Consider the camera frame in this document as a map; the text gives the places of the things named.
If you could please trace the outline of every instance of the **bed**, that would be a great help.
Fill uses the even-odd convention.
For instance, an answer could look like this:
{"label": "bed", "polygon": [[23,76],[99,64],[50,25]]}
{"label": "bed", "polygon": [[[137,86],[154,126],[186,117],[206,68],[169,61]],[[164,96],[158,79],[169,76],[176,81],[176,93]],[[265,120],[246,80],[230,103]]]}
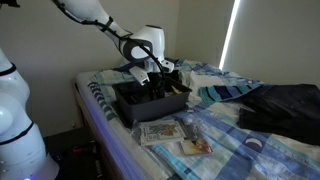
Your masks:
{"label": "bed", "polygon": [[319,179],[320,148],[276,134],[241,129],[237,101],[210,102],[198,89],[212,85],[262,83],[206,63],[177,60],[181,82],[192,92],[187,110],[162,119],[197,119],[213,149],[209,156],[184,156],[178,143],[141,147],[112,104],[112,84],[133,81],[115,70],[83,72],[76,77],[75,96],[101,145],[110,179]]}

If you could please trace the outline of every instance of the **black cloth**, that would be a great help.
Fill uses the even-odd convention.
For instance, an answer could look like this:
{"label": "black cloth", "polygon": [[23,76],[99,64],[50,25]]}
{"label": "black cloth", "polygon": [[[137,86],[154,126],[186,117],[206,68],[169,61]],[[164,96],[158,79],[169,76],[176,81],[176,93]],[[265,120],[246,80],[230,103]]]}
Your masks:
{"label": "black cloth", "polygon": [[320,145],[320,90],[315,85],[263,86],[242,99],[241,128],[274,133]]}

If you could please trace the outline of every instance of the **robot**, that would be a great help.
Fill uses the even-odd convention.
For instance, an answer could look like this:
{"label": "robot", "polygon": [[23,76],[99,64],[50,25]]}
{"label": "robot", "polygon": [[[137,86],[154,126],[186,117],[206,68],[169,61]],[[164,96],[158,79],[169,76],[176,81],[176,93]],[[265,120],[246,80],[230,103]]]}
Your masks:
{"label": "robot", "polygon": [[[164,33],[160,27],[147,25],[137,33],[122,29],[102,8],[99,0],[53,0],[72,20],[95,25],[115,44],[131,63],[143,62],[129,71],[141,84],[150,84],[150,74],[161,75],[151,83],[163,86],[164,73],[172,72],[173,63],[164,58]],[[59,166],[46,152],[38,126],[26,113],[30,90],[28,84],[0,49],[0,179],[53,180]]]}

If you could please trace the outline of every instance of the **book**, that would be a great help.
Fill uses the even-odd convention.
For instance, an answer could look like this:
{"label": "book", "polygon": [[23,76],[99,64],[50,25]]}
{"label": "book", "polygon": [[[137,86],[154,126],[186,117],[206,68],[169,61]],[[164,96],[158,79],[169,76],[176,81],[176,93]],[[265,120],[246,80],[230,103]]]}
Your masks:
{"label": "book", "polygon": [[141,122],[140,130],[141,146],[183,141],[185,138],[179,122],[175,120]]}
{"label": "book", "polygon": [[185,140],[180,144],[184,155],[204,155],[213,153],[205,139],[198,139],[195,141]]}

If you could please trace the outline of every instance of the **wall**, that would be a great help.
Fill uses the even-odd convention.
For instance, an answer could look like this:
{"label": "wall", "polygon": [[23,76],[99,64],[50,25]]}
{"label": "wall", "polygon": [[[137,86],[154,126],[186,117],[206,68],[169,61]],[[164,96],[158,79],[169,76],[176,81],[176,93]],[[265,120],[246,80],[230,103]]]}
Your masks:
{"label": "wall", "polygon": [[176,57],[219,66],[233,2],[180,1]]}
{"label": "wall", "polygon": [[[72,128],[78,114],[71,80],[81,71],[115,67],[120,54],[93,26],[63,15],[50,0],[18,1],[21,8],[0,9],[0,47],[29,83],[30,118],[42,135]],[[173,56],[179,0],[101,0],[118,24],[132,32],[145,24],[161,26],[166,55]]]}
{"label": "wall", "polygon": [[242,0],[225,70],[320,87],[320,1]]}

